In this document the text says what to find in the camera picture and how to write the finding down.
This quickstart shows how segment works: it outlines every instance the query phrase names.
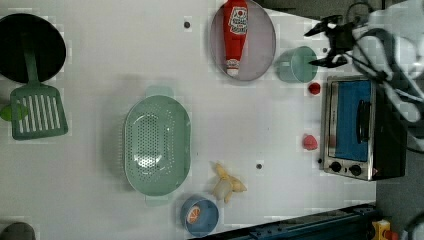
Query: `cup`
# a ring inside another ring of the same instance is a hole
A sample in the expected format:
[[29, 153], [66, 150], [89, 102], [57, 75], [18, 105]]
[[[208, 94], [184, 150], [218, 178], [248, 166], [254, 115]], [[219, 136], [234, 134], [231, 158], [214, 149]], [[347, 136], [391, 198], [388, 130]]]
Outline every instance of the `cup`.
[[288, 83], [308, 83], [314, 79], [318, 67], [309, 64], [317, 56], [310, 47], [298, 47], [281, 54], [275, 62], [278, 77]]

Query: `ketchup bottle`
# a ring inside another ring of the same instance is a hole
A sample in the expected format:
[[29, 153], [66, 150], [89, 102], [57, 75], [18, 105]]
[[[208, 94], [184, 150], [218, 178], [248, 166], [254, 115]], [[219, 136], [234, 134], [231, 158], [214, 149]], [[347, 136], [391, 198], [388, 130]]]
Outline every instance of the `ketchup bottle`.
[[224, 40], [227, 74], [235, 77], [247, 34], [247, 4], [245, 0], [228, 0], [224, 4]]

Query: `white table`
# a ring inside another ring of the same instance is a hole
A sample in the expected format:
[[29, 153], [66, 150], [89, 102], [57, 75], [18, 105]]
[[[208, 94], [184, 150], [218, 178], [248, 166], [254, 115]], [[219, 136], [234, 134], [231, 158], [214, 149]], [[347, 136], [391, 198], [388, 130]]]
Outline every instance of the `white table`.
[[[273, 69], [241, 83], [215, 67], [207, 33], [223, 2], [2, 3], [2, 16], [24, 10], [8, 8], [35, 8], [55, 17], [49, 19], [64, 29], [72, 57], [49, 81], [62, 93], [66, 136], [17, 142], [11, 125], [0, 122], [0, 221], [28, 222], [39, 240], [187, 238], [179, 207], [194, 193], [209, 196], [218, 181], [217, 161], [248, 191], [218, 203], [215, 232], [375, 201], [375, 183], [326, 174], [316, 161], [319, 152], [301, 147], [304, 134], [320, 134], [323, 94], [312, 97], [306, 85], [281, 82]], [[328, 43], [322, 35], [303, 37], [316, 22], [268, 12], [277, 31], [276, 57], [300, 45], [323, 56]], [[185, 19], [191, 31], [183, 28]], [[331, 74], [352, 71], [345, 66]], [[320, 69], [315, 81], [329, 74]], [[0, 84], [6, 100], [19, 86], [4, 78]], [[121, 158], [124, 118], [153, 84], [172, 87], [192, 122], [189, 176], [159, 207], [146, 206], [130, 187]]]

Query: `gray plate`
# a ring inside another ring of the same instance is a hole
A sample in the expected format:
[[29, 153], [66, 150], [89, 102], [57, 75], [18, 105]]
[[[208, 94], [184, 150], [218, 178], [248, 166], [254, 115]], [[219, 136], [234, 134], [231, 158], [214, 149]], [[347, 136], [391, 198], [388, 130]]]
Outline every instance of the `gray plate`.
[[[257, 3], [246, 0], [248, 8], [247, 39], [235, 79], [251, 81], [262, 76], [271, 66], [275, 54], [275, 30], [265, 10]], [[219, 69], [226, 74], [223, 33], [224, 6], [217, 11], [209, 34], [211, 53]]]

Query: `green object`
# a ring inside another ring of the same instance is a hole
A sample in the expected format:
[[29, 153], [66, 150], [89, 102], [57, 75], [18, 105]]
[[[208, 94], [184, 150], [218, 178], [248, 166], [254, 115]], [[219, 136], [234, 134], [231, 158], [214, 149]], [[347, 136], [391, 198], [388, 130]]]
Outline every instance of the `green object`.
[[317, 56], [309, 47], [299, 47], [284, 52], [276, 61], [278, 77], [289, 83], [308, 83], [314, 79], [318, 67], [309, 64]]
[[[60, 93], [38, 81], [32, 40], [28, 34], [22, 34], [21, 40], [29, 82], [10, 94], [12, 136], [16, 140], [28, 140], [66, 134], [68, 124]], [[24, 118], [20, 117], [20, 106], [27, 108], [28, 115]]]
[[[18, 105], [18, 119], [21, 120], [22, 118], [26, 117], [28, 115], [28, 108], [26, 108], [24, 105], [19, 104]], [[2, 108], [0, 111], [0, 117], [8, 122], [12, 121], [12, 106], [7, 105], [6, 107]]]
[[190, 170], [190, 118], [167, 96], [150, 96], [129, 112], [124, 128], [125, 172], [134, 189], [164, 196], [177, 189]]

